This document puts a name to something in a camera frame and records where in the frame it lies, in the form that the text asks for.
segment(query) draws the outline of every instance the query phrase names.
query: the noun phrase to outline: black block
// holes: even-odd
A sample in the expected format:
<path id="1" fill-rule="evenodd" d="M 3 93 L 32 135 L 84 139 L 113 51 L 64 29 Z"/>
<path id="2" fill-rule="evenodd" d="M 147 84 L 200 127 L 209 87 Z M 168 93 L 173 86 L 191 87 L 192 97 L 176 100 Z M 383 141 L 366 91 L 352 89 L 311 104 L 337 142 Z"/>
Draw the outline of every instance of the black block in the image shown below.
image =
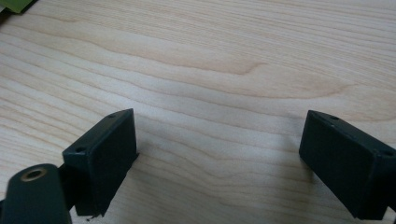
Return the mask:
<path id="1" fill-rule="evenodd" d="M 308 111 L 300 156 L 353 217 L 395 209 L 396 151 L 331 115 Z"/>

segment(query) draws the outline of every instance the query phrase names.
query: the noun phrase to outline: wooden table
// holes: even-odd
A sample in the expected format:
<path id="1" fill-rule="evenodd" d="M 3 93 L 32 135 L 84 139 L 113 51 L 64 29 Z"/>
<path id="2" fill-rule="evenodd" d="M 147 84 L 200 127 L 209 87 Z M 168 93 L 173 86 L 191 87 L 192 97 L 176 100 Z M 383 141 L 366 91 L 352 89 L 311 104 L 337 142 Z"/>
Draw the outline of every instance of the wooden table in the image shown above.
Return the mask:
<path id="1" fill-rule="evenodd" d="M 362 223 L 298 149 L 308 109 L 396 147 L 396 1 L 39 0 L 0 16 L 0 97 L 0 198 L 131 107 L 140 157 L 75 223 Z"/>

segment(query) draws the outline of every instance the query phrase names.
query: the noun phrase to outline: light wood surface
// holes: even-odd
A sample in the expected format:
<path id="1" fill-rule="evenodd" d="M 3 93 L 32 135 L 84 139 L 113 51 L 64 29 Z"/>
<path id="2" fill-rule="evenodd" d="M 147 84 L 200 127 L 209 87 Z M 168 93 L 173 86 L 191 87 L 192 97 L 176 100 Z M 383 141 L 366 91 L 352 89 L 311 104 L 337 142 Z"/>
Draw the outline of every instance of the light wood surface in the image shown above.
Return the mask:
<path id="1" fill-rule="evenodd" d="M 103 116 L 140 157 L 105 217 L 75 223 L 354 219 L 300 161 L 308 109 L 396 147 L 396 1 L 39 0 L 0 15 L 0 198 Z"/>

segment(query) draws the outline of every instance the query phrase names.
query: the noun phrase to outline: wood grain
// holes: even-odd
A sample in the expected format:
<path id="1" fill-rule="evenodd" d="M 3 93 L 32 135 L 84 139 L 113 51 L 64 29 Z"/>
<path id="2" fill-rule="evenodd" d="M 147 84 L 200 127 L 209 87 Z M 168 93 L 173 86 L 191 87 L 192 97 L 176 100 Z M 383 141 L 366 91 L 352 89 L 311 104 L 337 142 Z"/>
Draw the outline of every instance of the wood grain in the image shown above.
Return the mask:
<path id="1" fill-rule="evenodd" d="M 75 223 L 378 223 L 298 148 L 308 109 L 396 147 L 396 2 L 40 0 L 0 15 L 0 97 L 0 198 L 132 107 L 140 157 Z"/>

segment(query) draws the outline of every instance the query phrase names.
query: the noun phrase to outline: black clamp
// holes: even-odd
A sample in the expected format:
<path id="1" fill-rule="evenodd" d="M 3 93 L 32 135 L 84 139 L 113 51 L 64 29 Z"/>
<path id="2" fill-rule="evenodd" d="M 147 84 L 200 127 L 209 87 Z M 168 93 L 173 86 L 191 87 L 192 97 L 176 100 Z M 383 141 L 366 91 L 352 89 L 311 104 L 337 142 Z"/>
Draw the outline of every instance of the black clamp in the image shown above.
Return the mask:
<path id="1" fill-rule="evenodd" d="M 64 164 L 39 164 L 14 175 L 0 202 L 1 224 L 71 223 L 104 215 L 137 158 L 132 109 L 111 114 L 64 152 Z"/>
<path id="2" fill-rule="evenodd" d="M 353 217 L 380 220 L 396 211 L 396 150 L 332 115 L 308 111 L 303 161 Z"/>

